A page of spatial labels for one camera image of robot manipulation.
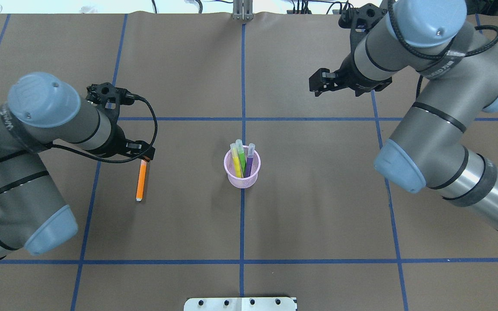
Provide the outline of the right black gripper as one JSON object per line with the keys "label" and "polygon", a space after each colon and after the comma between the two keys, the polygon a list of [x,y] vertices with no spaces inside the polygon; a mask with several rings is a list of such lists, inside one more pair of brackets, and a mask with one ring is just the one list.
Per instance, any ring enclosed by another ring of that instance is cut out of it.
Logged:
{"label": "right black gripper", "polygon": [[349,88],[354,91],[355,96],[361,96],[371,91],[382,91],[391,83],[393,79],[375,80],[364,76],[357,69],[352,56],[347,56],[342,62],[338,72],[331,72],[330,69],[319,68],[309,78],[309,91],[319,97],[326,91],[338,91]]}

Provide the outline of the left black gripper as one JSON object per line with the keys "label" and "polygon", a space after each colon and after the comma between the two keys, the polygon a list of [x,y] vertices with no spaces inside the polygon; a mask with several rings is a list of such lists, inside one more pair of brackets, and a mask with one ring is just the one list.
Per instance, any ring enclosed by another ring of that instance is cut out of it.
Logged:
{"label": "left black gripper", "polygon": [[154,160],[156,149],[143,140],[128,140],[118,125],[113,126],[109,137],[105,143],[98,147],[98,156],[101,158],[113,157],[117,154],[129,156],[131,158],[139,158],[150,162]]}

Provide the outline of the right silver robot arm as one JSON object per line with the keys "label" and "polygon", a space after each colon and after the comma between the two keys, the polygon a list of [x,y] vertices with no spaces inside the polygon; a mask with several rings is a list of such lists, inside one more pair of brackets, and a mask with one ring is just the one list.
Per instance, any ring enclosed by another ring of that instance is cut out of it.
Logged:
{"label": "right silver robot arm", "polygon": [[381,91],[411,67],[427,80],[374,167],[410,193],[427,187],[498,230],[498,168],[460,144],[480,112],[498,112],[498,27],[466,21],[464,0],[389,0],[340,10],[350,54],[310,77],[316,96],[345,88]]}

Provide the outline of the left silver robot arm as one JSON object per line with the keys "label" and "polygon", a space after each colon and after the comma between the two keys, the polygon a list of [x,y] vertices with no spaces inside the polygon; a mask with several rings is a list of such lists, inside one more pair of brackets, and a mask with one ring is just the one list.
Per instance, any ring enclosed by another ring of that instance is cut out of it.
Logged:
{"label": "left silver robot arm", "polygon": [[113,163],[152,161],[156,136],[150,143],[129,140],[117,124],[122,105],[142,96],[113,86],[92,84],[87,95],[51,73],[22,76],[0,105],[0,260],[26,249],[38,256],[67,242],[78,224],[39,154],[68,150]]}

